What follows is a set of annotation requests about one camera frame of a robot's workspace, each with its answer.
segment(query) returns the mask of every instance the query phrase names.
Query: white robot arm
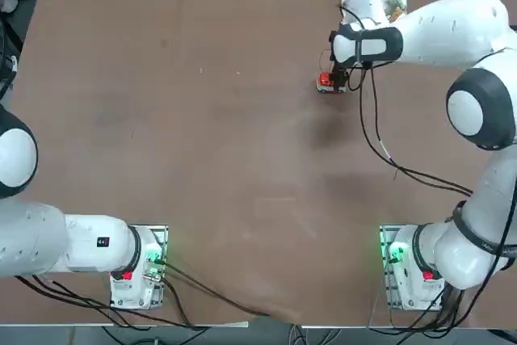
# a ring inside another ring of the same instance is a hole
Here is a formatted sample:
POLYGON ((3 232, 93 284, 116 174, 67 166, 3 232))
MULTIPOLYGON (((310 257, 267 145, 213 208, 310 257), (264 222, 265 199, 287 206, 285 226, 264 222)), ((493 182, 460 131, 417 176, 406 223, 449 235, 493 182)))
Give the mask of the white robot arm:
MULTIPOLYGON (((499 0, 440 0, 392 23, 378 16, 381 4, 343 4, 353 18, 348 15, 331 34, 334 67, 401 61, 468 68, 447 93, 448 119, 462 137, 494 151, 476 191, 453 217, 405 225, 395 237, 393 246, 401 249, 393 270, 402 307, 425 309, 444 281, 462 290, 476 286, 494 263, 517 177, 517 35, 499 0)), ((512 223, 496 271, 515 257, 512 223)))
POLYGON ((36 174, 38 148, 31 130, 0 104, 0 277, 45 272, 110 272, 118 308, 162 305, 162 239, 148 226, 109 216, 65 215, 46 204, 12 198, 36 174))

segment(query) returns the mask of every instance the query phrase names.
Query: floor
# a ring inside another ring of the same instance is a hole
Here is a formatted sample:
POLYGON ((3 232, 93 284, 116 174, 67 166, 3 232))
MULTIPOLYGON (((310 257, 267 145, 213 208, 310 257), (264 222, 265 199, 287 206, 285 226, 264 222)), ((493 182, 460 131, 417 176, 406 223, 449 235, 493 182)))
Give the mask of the floor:
MULTIPOLYGON (((248 329, 242 328, 212 328, 206 334, 192 341, 191 345, 285 345, 288 341, 289 325, 268 318, 260 318, 250 323, 248 329)), ((167 344, 181 343, 192 334, 184 329, 172 327, 153 328, 150 332, 137 333, 132 330, 116 330, 110 328, 124 344, 130 344, 138 339, 159 337, 167 344)), ((309 331, 308 345, 317 344, 326 334, 323 329, 309 331)), ((0 327, 0 338, 6 345, 33 345, 44 343, 52 345, 114 345, 99 327, 0 327)), ((395 344, 400 338, 384 336, 366 329, 345 329, 333 342, 334 345, 373 345, 395 344)), ((430 340, 417 334, 407 340, 406 345, 504 345, 505 340, 499 339, 486 330, 459 329, 441 340, 430 340)))

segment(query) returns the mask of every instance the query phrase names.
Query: brown table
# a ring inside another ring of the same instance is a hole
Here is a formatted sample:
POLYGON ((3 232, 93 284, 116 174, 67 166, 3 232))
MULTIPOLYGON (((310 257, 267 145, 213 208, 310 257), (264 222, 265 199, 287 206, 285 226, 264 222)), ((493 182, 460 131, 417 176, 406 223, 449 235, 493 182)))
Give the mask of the brown table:
MULTIPOLYGON (((503 1, 515 20, 515 0, 503 1)), ((242 304, 305 325, 365 326, 378 226, 443 220, 460 196, 394 179, 364 142, 357 94, 315 91, 337 3, 39 1, 12 103, 40 145, 23 196, 167 223, 173 260, 242 304)), ((397 161, 472 187, 488 153, 448 123, 445 93, 459 73, 379 69, 380 124, 397 161)), ((105 275, 59 279, 108 298, 105 275)), ((516 270, 497 275, 469 326, 515 326, 516 280, 516 270)), ((194 322, 249 318, 176 283, 194 322)), ((105 322, 15 280, 0 285, 2 323, 105 322)), ((387 325, 384 299, 377 312, 387 325)), ((155 313, 178 319, 171 302, 155 313)))

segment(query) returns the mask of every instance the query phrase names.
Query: red object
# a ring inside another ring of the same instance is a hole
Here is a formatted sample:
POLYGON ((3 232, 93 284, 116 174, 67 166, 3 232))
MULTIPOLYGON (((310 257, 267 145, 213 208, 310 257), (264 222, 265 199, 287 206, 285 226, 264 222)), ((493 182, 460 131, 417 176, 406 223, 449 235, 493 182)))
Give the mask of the red object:
POLYGON ((424 271, 422 272, 422 275, 423 275, 423 279, 424 280, 431 280, 433 279, 433 273, 432 272, 429 272, 429 271, 424 271))
POLYGON ((328 73, 320 73, 319 77, 317 78, 317 82, 321 86, 334 86, 334 83, 330 80, 330 75, 328 73))

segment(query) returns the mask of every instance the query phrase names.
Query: robot end effector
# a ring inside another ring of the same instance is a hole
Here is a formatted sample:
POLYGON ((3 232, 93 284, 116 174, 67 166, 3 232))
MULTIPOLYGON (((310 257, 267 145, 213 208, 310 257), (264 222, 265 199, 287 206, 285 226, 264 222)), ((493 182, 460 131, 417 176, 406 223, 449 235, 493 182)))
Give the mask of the robot end effector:
MULTIPOLYGON (((381 62, 467 68, 447 93, 447 113, 454 129, 487 150, 515 140, 517 118, 517 35, 499 0, 439 0, 393 23, 382 10, 362 10, 350 0, 343 10, 353 19, 330 34, 330 59, 338 69, 381 62)), ((368 3, 382 7, 381 0, 368 3)))

